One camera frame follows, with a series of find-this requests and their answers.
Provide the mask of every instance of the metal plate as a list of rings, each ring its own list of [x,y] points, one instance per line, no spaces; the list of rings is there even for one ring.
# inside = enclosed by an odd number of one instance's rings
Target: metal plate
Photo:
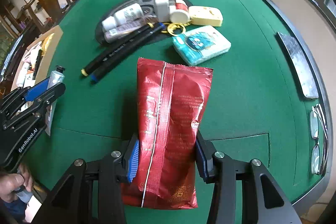
[[[290,35],[285,35],[278,32],[278,36],[285,45],[286,50],[293,62],[303,95],[308,99],[317,99],[319,97],[319,93],[316,88],[315,79],[299,43],[294,37],[291,37]]]
[[[184,0],[184,2],[187,4],[188,7],[193,6],[193,4],[189,1],[189,0]],[[98,41],[99,44],[108,46],[109,44],[105,41],[104,38],[104,33],[102,30],[102,25],[101,22],[106,19],[107,17],[113,15],[115,12],[126,8],[127,6],[130,6],[134,3],[139,3],[144,15],[155,15],[154,12],[154,0],[127,0],[115,7],[113,7],[110,11],[108,11],[106,14],[104,14],[104,16],[102,16],[102,18],[100,19],[100,21],[98,22],[97,26],[96,26],[96,30],[95,30],[95,38]],[[169,5],[173,5],[175,3],[175,0],[169,0]],[[153,40],[151,40],[149,43],[154,43],[163,39],[166,39],[167,37],[171,37],[169,34],[164,34],[161,33],[158,36],[156,36]]]

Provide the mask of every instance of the green tabletop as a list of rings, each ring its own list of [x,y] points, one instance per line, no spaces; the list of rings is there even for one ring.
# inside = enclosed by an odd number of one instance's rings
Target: green tabletop
[[[81,77],[81,68],[103,49],[95,27],[108,10],[124,0],[78,0],[60,22],[63,36],[53,56],[66,68],[65,94],[58,100],[51,138],[43,134],[27,154],[33,175],[52,188],[77,158],[101,159],[137,131],[137,59],[183,63],[172,39],[146,45],[124,60],[98,84]],[[218,30],[232,43],[230,51],[201,66],[214,69],[209,101],[200,126],[205,139],[233,159],[260,159],[285,194],[295,201],[320,176],[310,173],[308,115],[318,100],[304,100],[275,34],[289,28],[264,0],[189,0],[216,7],[223,14]],[[237,182],[237,195],[241,184]],[[159,211],[126,207],[129,223],[206,223],[213,185],[196,177],[199,208]],[[241,218],[241,198],[237,217]]]

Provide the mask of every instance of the red foil package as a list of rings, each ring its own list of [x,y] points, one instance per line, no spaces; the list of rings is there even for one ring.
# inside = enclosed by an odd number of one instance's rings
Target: red foil package
[[[123,187],[125,204],[197,208],[194,145],[212,74],[209,68],[139,58],[140,157],[136,177]]]

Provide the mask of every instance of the silver screw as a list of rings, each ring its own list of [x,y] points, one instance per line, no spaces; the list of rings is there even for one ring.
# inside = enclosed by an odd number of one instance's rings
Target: silver screw
[[[113,158],[119,158],[120,155],[121,155],[120,151],[113,151],[113,152],[111,153],[111,156],[112,156]]]
[[[216,158],[222,159],[222,158],[224,158],[224,156],[225,156],[225,154],[221,151],[215,152],[215,157]]]
[[[252,160],[252,163],[253,163],[255,166],[260,166],[260,165],[261,165],[261,161],[258,160],[258,159],[253,159],[253,160]]]
[[[75,162],[73,164],[75,166],[81,166],[83,164],[83,160],[82,159],[77,159],[77,160],[75,160]]]

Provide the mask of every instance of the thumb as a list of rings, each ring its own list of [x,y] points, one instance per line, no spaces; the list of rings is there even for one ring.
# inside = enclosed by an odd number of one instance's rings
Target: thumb
[[[8,174],[0,178],[0,191],[1,194],[9,194],[14,189],[20,187],[24,179],[19,174]]]

